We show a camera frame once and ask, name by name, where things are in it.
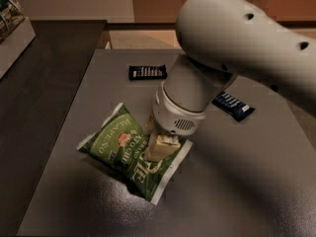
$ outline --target gray table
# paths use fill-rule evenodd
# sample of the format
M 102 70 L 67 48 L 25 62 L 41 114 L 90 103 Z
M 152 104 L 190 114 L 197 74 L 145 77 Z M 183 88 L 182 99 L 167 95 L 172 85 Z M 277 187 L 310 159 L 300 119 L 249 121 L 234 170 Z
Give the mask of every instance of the gray table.
M 32 22 L 36 38 L 0 80 L 0 236 L 15 236 L 104 21 Z
M 144 125 L 176 50 L 96 50 L 39 180 L 19 236 L 315 236 L 316 154 L 284 99 L 249 79 L 227 90 L 256 108 L 243 122 L 214 106 L 157 206 L 76 146 L 119 102 Z

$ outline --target white wall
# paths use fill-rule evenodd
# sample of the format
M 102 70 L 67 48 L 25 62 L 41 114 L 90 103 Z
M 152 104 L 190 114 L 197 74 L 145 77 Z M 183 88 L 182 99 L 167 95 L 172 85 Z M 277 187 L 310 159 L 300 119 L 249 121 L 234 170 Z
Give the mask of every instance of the white wall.
M 33 20 L 93 20 L 134 22 L 132 0 L 19 0 Z

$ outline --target crumpled green package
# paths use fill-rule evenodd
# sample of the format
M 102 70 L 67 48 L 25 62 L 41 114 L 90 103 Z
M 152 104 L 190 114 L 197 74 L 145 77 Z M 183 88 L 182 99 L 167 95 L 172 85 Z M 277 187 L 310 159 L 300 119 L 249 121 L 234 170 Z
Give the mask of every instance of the crumpled green package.
M 101 129 L 79 144 L 78 150 L 123 174 L 146 200 L 157 204 L 192 143 L 182 138 L 181 147 L 175 153 L 160 162 L 148 162 L 144 160 L 148 141 L 149 136 L 143 134 L 124 104 L 119 104 Z

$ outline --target cardboard box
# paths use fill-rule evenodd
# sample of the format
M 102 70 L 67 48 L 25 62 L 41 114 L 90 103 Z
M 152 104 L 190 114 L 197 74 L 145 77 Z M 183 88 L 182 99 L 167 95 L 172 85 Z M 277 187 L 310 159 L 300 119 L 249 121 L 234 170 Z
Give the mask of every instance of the cardboard box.
M 0 43 L 0 79 L 36 36 L 29 18 L 26 18 Z

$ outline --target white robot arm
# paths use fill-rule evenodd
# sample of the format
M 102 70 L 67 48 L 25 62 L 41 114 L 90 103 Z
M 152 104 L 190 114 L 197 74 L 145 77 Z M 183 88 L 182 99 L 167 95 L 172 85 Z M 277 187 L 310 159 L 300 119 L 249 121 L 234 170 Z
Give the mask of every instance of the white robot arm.
M 316 41 L 245 0 L 188 0 L 176 34 L 186 55 L 158 89 L 153 116 L 164 130 L 194 133 L 208 103 L 237 77 L 280 93 L 315 116 Z

